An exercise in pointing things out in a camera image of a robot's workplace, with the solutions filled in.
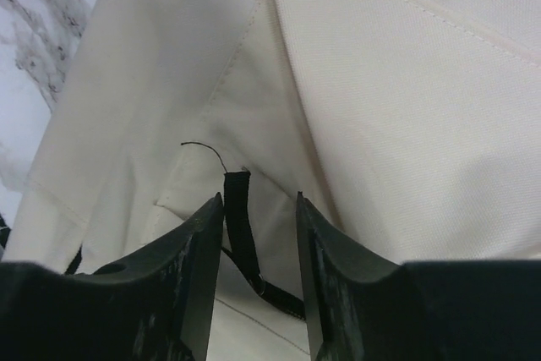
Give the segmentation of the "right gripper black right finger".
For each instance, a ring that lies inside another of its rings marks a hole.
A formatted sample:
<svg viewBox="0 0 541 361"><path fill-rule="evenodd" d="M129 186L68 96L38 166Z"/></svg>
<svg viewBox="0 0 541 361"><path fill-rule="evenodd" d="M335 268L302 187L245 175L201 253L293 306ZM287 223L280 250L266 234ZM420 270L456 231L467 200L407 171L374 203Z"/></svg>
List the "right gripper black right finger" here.
<svg viewBox="0 0 541 361"><path fill-rule="evenodd" d="M395 264L297 198L298 253L314 360L537 360L536 260Z"/></svg>

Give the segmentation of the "cream canvas backpack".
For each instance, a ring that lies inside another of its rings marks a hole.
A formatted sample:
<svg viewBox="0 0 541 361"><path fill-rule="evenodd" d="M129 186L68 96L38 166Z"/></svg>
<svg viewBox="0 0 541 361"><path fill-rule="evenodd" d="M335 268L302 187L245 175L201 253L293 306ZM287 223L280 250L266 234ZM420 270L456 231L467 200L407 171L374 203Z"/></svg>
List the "cream canvas backpack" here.
<svg viewBox="0 0 541 361"><path fill-rule="evenodd" d="M97 0L1 266L223 204L203 360L314 360L297 198L395 264L540 264L540 0Z"/></svg>

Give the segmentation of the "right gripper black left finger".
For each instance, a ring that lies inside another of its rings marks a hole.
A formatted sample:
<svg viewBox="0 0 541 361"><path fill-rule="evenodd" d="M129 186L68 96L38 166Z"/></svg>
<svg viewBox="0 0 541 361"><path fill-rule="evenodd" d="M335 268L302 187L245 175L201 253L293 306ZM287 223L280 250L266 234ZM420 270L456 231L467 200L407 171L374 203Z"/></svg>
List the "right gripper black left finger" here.
<svg viewBox="0 0 541 361"><path fill-rule="evenodd" d="M4 360L203 360L221 256L223 204L95 273L1 266Z"/></svg>

